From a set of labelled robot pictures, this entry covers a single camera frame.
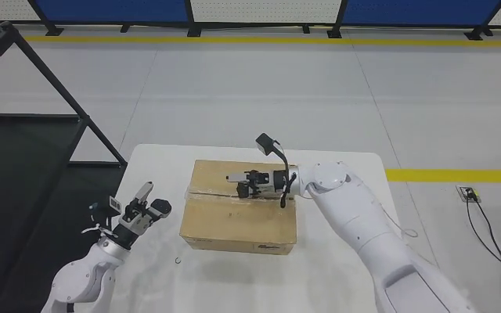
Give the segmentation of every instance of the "yellow stripe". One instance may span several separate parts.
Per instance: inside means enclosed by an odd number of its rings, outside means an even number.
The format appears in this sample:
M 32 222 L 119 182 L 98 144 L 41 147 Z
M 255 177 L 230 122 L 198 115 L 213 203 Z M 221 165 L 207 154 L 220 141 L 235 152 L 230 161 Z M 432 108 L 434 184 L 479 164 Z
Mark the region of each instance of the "yellow stripe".
M 501 170 L 387 169 L 389 182 L 501 182 Z
M 266 37 L 100 37 L 100 36 L 26 36 L 28 41 L 72 43 L 139 43 L 139 44 L 302 44 L 302 45 L 413 45 L 501 47 L 501 41 L 412 40 L 412 39 L 329 39 L 329 38 L 266 38 Z

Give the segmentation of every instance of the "tabletop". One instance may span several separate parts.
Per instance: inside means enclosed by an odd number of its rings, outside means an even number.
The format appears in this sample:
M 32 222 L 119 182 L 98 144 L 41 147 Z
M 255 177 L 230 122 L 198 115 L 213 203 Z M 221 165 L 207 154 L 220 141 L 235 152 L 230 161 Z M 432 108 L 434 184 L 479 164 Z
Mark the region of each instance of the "tabletop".
M 291 164 L 344 161 L 398 223 L 378 155 L 303 150 L 285 154 Z M 149 201 L 168 200 L 172 212 L 138 238 L 117 269 L 111 312 L 377 312 L 369 272 L 312 200 L 296 197 L 297 244 L 289 255 L 192 250 L 179 229 L 197 159 L 282 162 L 258 149 L 137 146 L 117 199 L 129 203 L 152 181 Z

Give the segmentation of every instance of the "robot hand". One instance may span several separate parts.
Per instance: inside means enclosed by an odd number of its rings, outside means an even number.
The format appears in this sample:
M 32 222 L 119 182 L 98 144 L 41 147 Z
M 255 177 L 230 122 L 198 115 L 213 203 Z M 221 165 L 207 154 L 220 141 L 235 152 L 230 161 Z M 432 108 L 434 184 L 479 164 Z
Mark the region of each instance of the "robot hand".
M 147 207 L 146 198 L 151 190 L 153 183 L 147 182 L 126 206 L 112 232 L 96 227 L 101 231 L 101 238 L 84 258 L 66 264 L 57 272 L 42 313 L 67 313 L 73 311 L 75 303 L 84 302 L 94 302 L 92 313 L 110 310 L 115 268 L 125 262 L 132 244 L 140 235 L 155 221 L 171 213 L 171 205 L 166 200 L 156 199 Z M 117 209 L 121 207 L 112 197 L 110 205 Z
M 256 142 L 266 155 L 279 151 L 277 141 L 266 134 Z M 276 198 L 281 194 L 284 200 L 288 193 L 303 196 L 308 191 L 330 227 L 369 270 L 379 312 L 474 312 L 471 303 L 435 266 L 394 233 L 379 200 L 348 166 L 342 162 L 299 167 L 285 164 L 285 171 L 231 174 L 227 180 L 238 182 L 240 189 L 248 187 L 252 191 L 249 197 Z

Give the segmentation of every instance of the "power outlet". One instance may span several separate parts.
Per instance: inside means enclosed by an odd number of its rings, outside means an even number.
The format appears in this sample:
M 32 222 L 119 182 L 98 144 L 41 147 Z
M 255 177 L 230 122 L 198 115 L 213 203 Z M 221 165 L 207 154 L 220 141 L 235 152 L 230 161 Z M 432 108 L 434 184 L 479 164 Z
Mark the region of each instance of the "power outlet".
M 482 200 L 480 199 L 480 194 L 478 193 L 478 191 L 475 188 L 473 188 L 471 186 L 457 185 L 456 189 L 457 189 L 457 192 L 460 195 L 461 200 L 463 202 L 468 202 L 468 203 L 474 203 L 475 202 L 475 200 L 473 200 L 473 199 L 468 199 L 468 196 L 467 196 L 468 195 L 468 192 L 467 192 L 468 188 L 471 188 L 473 190 L 473 192 L 477 196 L 477 201 L 479 203 L 482 202 Z

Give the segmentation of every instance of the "floor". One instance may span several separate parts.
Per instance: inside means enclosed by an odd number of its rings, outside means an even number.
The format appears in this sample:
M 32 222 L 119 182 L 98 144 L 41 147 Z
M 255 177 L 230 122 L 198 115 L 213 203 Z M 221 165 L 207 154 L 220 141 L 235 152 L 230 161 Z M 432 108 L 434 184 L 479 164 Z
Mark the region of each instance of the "floor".
M 309 36 L 325 37 L 325 30 Z M 36 27 L 23 34 L 43 34 Z M 69 27 L 63 35 L 118 36 Z M 132 28 L 125 36 L 184 36 Z M 298 30 L 203 36 L 307 36 Z M 348 30 L 345 38 L 463 40 L 459 31 Z M 386 168 L 501 167 L 501 48 L 398 45 L 33 43 L 126 159 L 140 143 L 375 152 Z M 72 113 L 16 48 L 0 58 L 1 113 Z M 85 134 L 75 160 L 113 160 Z M 469 225 L 455 185 L 391 182 L 409 244 L 485 313 L 501 307 L 499 263 Z M 473 184 L 501 240 L 501 188 Z M 488 238 L 481 215 L 474 223 Z

